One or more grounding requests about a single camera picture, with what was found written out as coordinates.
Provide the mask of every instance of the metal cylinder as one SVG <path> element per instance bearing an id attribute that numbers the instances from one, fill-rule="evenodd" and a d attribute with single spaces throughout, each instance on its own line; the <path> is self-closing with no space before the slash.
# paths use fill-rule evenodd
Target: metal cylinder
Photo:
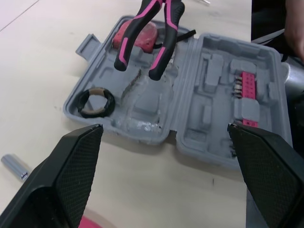
<path id="1" fill-rule="evenodd" d="M 1 162 L 21 181 L 25 181 L 28 178 L 29 171 L 22 164 L 20 164 L 20 162 L 18 162 L 12 155 L 4 155 L 1 158 Z"/>
<path id="2" fill-rule="evenodd" d="M 282 63 L 285 75 L 285 91 L 288 100 L 297 98 L 304 91 L 304 70 Z"/>

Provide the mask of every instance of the table surface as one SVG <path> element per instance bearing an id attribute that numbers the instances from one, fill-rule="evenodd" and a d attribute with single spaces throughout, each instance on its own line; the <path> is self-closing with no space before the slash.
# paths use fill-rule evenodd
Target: table surface
<path id="1" fill-rule="evenodd" d="M 75 50 L 89 33 L 103 41 L 140 2 L 0 0 L 0 157 L 12 153 L 35 168 L 82 127 L 62 112 L 87 67 Z M 250 0 L 184 3 L 180 25 L 249 41 Z M 0 183 L 2 212 L 21 183 L 3 164 Z M 117 228 L 244 228 L 246 186 L 238 171 L 180 155 L 174 134 L 147 146 L 105 133 L 87 207 Z"/>

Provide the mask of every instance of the pliers handle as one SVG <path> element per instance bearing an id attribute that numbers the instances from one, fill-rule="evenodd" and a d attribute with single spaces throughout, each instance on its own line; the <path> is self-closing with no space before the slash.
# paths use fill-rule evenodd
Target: pliers handle
<path id="1" fill-rule="evenodd" d="M 165 40 L 149 71 L 149 77 L 155 81 L 160 80 L 162 77 L 174 52 L 179 21 L 185 11 L 185 5 L 181 0 L 164 0 L 164 2 Z M 137 36 L 160 11 L 162 3 L 163 0 L 142 0 L 139 12 L 123 34 L 122 42 L 114 63 L 114 67 L 117 70 L 125 71 L 127 69 L 131 51 Z"/>

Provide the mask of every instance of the tool case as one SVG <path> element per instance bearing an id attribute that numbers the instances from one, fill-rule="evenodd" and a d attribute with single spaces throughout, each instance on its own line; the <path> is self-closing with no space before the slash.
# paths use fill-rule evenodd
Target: tool case
<path id="1" fill-rule="evenodd" d="M 280 55 L 274 49 L 213 34 L 178 42 L 160 81 L 148 77 L 158 50 L 151 54 L 133 47 L 126 71 L 117 71 L 117 50 L 112 39 L 132 16 L 119 19 L 101 43 L 88 35 L 76 53 L 88 68 L 64 103 L 64 114 L 75 121 L 102 124 L 108 132 L 143 142 L 160 144 L 176 131 L 178 150 L 202 161 L 239 169 L 232 153 L 228 123 L 250 120 L 259 128 L 282 136 L 292 145 Z M 158 28 L 157 43 L 164 38 L 165 24 Z M 179 34 L 189 30 L 179 27 Z M 242 72 L 255 77 L 256 99 L 237 98 L 235 79 Z M 108 117 L 83 118 L 77 110 L 79 94 L 102 87 L 115 97 Z M 89 97 L 86 109 L 104 106 L 106 99 Z"/>

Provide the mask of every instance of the tool case latch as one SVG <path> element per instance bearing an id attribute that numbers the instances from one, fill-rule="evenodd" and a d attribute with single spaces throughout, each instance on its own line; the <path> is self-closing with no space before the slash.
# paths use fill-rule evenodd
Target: tool case latch
<path id="1" fill-rule="evenodd" d="M 86 61 L 90 62 L 97 54 L 98 47 L 101 46 L 101 42 L 96 38 L 94 34 L 89 34 L 85 40 L 81 43 L 76 53 L 83 57 Z"/>

